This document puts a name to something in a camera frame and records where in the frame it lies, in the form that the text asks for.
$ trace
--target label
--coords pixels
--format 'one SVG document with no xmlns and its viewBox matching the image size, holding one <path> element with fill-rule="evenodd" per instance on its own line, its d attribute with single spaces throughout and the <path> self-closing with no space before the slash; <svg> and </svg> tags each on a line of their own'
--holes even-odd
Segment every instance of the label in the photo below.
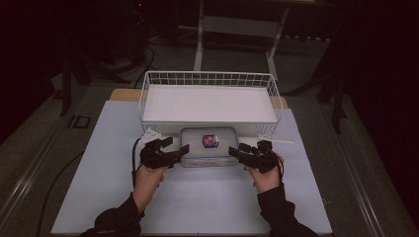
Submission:
<svg viewBox="0 0 419 237">
<path fill-rule="evenodd" d="M 204 148 L 216 148 L 218 147 L 218 137 L 216 135 L 204 135 L 203 136 Z"/>
</svg>

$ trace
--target person's right hand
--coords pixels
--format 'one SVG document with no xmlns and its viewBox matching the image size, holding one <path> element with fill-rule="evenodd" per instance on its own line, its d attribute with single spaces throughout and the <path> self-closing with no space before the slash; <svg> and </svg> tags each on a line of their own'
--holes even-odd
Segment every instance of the person's right hand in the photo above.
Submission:
<svg viewBox="0 0 419 237">
<path fill-rule="evenodd" d="M 280 165 L 282 165 L 284 163 L 284 158 L 277 153 L 275 154 L 278 156 L 278 159 L 280 160 Z M 272 170 L 268 171 L 265 174 L 259 173 L 258 170 L 252 167 L 245 166 L 245 168 L 255 181 L 256 191 L 258 192 L 258 194 L 274 189 L 278 187 L 281 183 L 281 176 L 278 166 L 274 167 Z"/>
</svg>

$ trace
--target hand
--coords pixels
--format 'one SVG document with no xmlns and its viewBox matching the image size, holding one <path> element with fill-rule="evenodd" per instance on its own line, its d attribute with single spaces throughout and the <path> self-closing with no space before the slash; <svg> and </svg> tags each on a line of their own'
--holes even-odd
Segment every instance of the hand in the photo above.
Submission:
<svg viewBox="0 0 419 237">
<path fill-rule="evenodd" d="M 136 171 L 132 197 L 140 213 L 151 202 L 159 183 L 164 180 L 163 174 L 167 168 L 166 166 L 153 170 L 143 165 Z"/>
<path fill-rule="evenodd" d="M 278 156 L 281 166 L 284 163 L 284 158 L 277 153 L 275 154 Z M 256 191 L 258 192 L 258 194 L 276 188 L 281 183 L 281 176 L 278 166 L 274 167 L 272 170 L 268 171 L 265 174 L 259 173 L 259 171 L 252 167 L 245 166 L 245 168 L 255 181 Z"/>
</svg>

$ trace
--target metal leg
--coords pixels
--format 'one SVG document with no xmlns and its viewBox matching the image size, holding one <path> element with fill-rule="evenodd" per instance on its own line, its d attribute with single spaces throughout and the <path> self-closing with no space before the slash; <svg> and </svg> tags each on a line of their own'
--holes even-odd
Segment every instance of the metal leg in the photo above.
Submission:
<svg viewBox="0 0 419 237">
<path fill-rule="evenodd" d="M 195 54 L 194 71 L 201 71 L 203 65 L 203 17 L 204 17 L 204 1 L 200 1 L 200 19 L 198 22 L 198 46 Z"/>
<path fill-rule="evenodd" d="M 275 51 L 277 50 L 278 43 L 280 42 L 281 33 L 283 32 L 284 24 L 286 23 L 286 19 L 287 19 L 289 11 L 290 11 L 290 8 L 286 8 L 284 10 L 281 21 L 278 23 L 277 31 L 274 37 L 274 43 L 272 44 L 271 50 L 266 52 L 266 60 L 268 62 L 269 73 L 271 73 L 274 76 L 275 80 L 278 80 L 278 75 L 277 75 L 277 68 L 275 67 L 274 55 L 275 55 Z"/>
</svg>

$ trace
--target person's left hand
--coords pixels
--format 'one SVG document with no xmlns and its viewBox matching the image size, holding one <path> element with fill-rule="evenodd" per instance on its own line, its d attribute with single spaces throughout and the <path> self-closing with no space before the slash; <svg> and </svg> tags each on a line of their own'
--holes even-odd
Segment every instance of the person's left hand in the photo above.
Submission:
<svg viewBox="0 0 419 237">
<path fill-rule="evenodd" d="M 159 183 L 164 179 L 163 174 L 167 168 L 166 166 L 153 170 L 143 165 L 136 171 L 132 197 L 139 213 L 142 213 L 151 202 Z"/>
</svg>

